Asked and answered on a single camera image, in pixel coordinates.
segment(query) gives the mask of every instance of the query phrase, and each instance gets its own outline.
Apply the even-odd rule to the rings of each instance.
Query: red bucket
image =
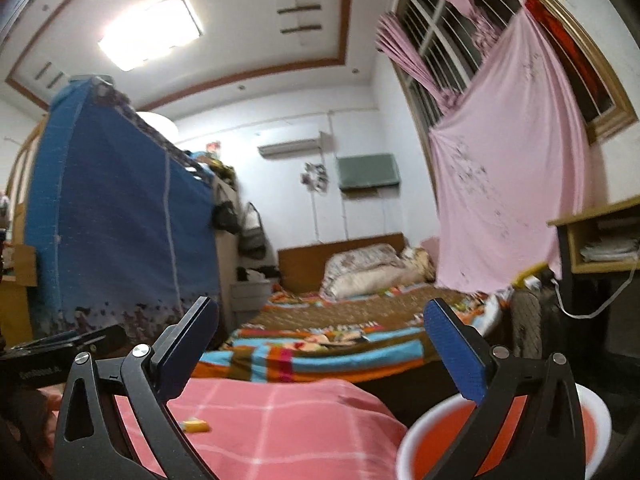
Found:
[[[589,479],[602,462],[611,437],[611,418],[606,405],[588,388],[577,385],[587,455],[585,478]],[[478,474],[497,466],[516,430],[526,397],[517,397],[498,437]],[[465,425],[475,404],[456,395],[425,413],[408,431],[396,461],[398,480],[422,480],[444,454]]]

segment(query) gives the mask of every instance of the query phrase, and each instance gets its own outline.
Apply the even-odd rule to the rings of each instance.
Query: blue gripper pad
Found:
[[[492,364],[488,343],[475,328],[465,326],[440,299],[431,300],[424,307],[424,329],[460,394],[480,404],[486,395]]]

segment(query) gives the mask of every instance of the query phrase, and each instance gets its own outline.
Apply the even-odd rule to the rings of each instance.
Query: black gripper frame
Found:
[[[494,355],[472,327],[447,303],[436,300],[473,352],[488,367],[486,395],[455,441],[423,480],[582,480],[584,430],[571,367],[561,354],[546,361]],[[502,461],[476,477],[515,397],[527,396],[516,431]]]
[[[178,397],[218,326],[218,306],[200,298],[152,347],[126,357],[76,358],[60,409],[56,480],[157,480],[133,449],[114,396],[126,396],[151,451],[169,480],[218,480],[167,409]]]

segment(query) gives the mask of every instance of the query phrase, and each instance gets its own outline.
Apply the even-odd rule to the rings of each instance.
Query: red cloth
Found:
[[[545,27],[559,43],[558,45],[552,41],[551,46],[554,48],[560,59],[562,59],[563,56],[568,56],[571,61],[574,62],[574,65],[578,72],[580,72],[582,79],[584,79],[586,87],[594,97],[595,101],[598,102],[606,90],[587,57],[575,44],[574,38],[564,30],[562,23],[560,23],[560,21],[548,11],[540,0],[526,0],[525,7],[527,7],[534,19],[540,25],[543,25],[543,27]]]
[[[140,460],[162,474],[127,399],[117,399]],[[209,423],[211,432],[188,439],[221,480],[394,480],[406,433],[376,397],[334,379],[192,379],[169,409],[178,421]]]

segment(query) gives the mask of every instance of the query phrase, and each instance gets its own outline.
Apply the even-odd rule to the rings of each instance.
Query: handbag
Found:
[[[237,235],[242,228],[238,221],[238,215],[234,209],[234,203],[229,200],[228,195],[220,184],[216,187],[216,205],[211,213],[211,224],[214,229],[226,231]]]
[[[267,238],[264,235],[262,218],[251,202],[246,205],[242,216],[238,252],[252,260],[263,260],[267,255]]]

